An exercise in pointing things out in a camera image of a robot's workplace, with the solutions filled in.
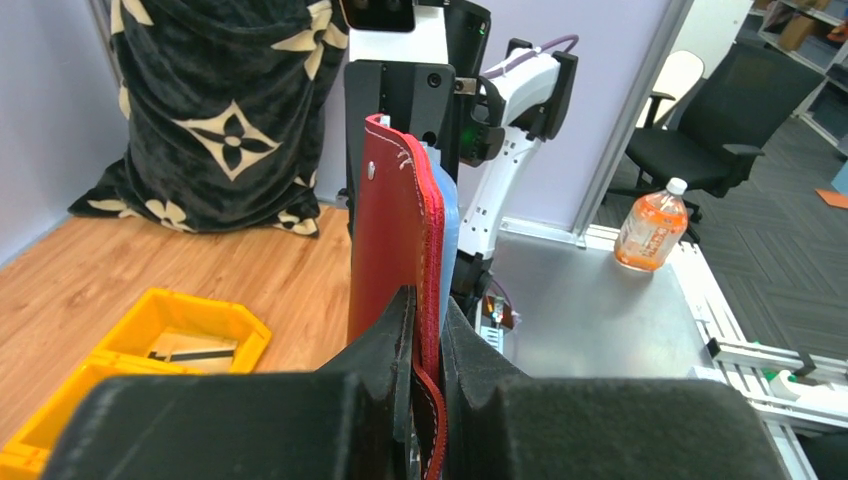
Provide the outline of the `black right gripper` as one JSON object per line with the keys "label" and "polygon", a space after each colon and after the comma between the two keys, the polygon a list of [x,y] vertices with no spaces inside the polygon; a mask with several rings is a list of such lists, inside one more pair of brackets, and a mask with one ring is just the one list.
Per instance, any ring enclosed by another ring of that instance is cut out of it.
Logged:
{"label": "black right gripper", "polygon": [[477,167],[497,156],[505,138],[505,101],[483,76],[459,77],[449,64],[357,60],[343,73],[347,197],[364,171],[365,119],[390,117],[390,127],[434,146],[452,178],[461,163]]}

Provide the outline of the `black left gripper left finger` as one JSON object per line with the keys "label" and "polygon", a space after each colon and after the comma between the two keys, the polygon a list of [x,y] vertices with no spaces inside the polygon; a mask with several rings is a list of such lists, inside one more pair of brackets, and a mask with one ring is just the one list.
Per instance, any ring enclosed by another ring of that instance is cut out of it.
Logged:
{"label": "black left gripper left finger", "polygon": [[316,371],[119,375],[63,430],[47,479],[412,479],[415,291]]}

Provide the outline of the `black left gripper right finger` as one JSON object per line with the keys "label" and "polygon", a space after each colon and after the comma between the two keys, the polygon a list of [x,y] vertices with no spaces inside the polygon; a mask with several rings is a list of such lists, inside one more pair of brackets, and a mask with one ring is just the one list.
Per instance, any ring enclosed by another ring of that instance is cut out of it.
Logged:
{"label": "black left gripper right finger", "polygon": [[699,379],[533,378],[455,304],[441,353],[449,479],[782,479],[765,427]]}

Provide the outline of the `red leather card holder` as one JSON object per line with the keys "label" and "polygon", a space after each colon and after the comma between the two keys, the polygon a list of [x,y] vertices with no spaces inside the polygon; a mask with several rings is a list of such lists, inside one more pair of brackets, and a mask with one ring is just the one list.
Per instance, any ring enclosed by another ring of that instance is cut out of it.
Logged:
{"label": "red leather card holder", "polygon": [[448,413],[441,385],[445,202],[421,143],[375,113],[363,121],[362,172],[350,211],[347,342],[375,339],[366,365],[387,374],[388,440],[419,442],[423,479],[442,477]]}

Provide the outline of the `white cards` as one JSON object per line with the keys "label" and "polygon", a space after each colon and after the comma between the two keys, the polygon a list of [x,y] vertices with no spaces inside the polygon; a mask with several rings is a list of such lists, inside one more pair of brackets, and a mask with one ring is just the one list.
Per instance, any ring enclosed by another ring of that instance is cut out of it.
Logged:
{"label": "white cards", "polygon": [[446,317],[448,298],[450,297],[452,277],[456,263],[460,215],[456,181],[441,166],[441,151],[423,144],[433,170],[433,176],[444,203],[444,232],[440,277],[439,310],[440,319]]}

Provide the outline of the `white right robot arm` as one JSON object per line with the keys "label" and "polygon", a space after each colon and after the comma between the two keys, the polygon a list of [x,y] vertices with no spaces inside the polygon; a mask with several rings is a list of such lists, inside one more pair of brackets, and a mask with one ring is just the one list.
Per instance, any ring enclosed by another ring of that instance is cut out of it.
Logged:
{"label": "white right robot arm", "polygon": [[535,45],[514,38],[504,59],[482,66],[488,9],[471,1],[346,1],[344,69],[347,208],[355,211],[365,169],[364,120],[392,126],[436,150],[443,170],[481,168],[458,232],[450,292],[476,313],[492,282],[505,203],[526,163],[560,131],[578,66],[578,37]]}

